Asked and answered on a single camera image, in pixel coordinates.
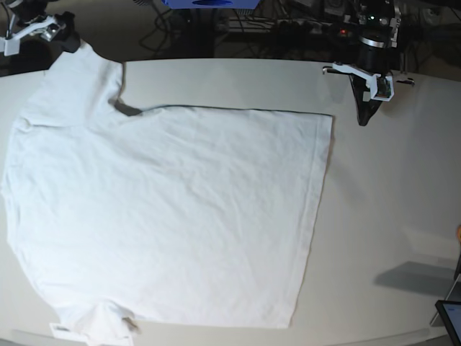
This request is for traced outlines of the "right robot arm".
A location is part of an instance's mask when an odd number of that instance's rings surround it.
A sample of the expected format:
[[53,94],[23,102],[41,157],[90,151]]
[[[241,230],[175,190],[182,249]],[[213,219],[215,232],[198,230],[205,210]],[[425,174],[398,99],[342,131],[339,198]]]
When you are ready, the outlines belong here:
[[48,14],[47,1],[2,1],[7,24],[5,35],[1,37],[1,53],[14,56],[20,51],[21,41],[37,36],[51,43],[57,42],[67,53],[76,52],[81,38],[75,30],[75,15],[71,12]]

